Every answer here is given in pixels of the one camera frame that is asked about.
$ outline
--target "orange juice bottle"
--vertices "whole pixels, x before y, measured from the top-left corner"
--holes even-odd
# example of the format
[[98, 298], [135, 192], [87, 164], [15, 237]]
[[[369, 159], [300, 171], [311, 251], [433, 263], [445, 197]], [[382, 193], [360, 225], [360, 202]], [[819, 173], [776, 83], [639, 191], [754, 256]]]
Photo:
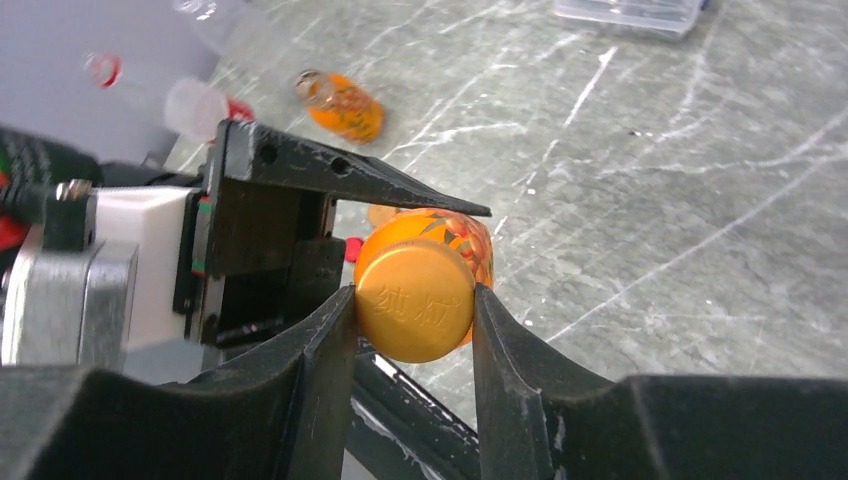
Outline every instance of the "orange juice bottle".
[[295, 91], [315, 123], [351, 143], [369, 143], [383, 128], [383, 107], [342, 75], [307, 70]]
[[363, 334], [389, 358], [423, 363], [471, 341], [474, 288], [494, 286], [485, 225], [435, 208], [398, 213], [365, 241], [353, 272]]

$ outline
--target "small red object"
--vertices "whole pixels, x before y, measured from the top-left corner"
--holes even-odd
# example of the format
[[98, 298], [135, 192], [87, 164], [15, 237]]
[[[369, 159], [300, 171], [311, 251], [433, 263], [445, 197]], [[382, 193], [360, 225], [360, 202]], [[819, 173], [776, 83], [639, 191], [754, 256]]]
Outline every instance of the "small red object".
[[362, 250], [362, 245], [364, 244], [365, 240], [359, 237], [350, 237], [345, 240], [345, 261], [356, 263], [356, 260], [359, 258], [359, 252]]

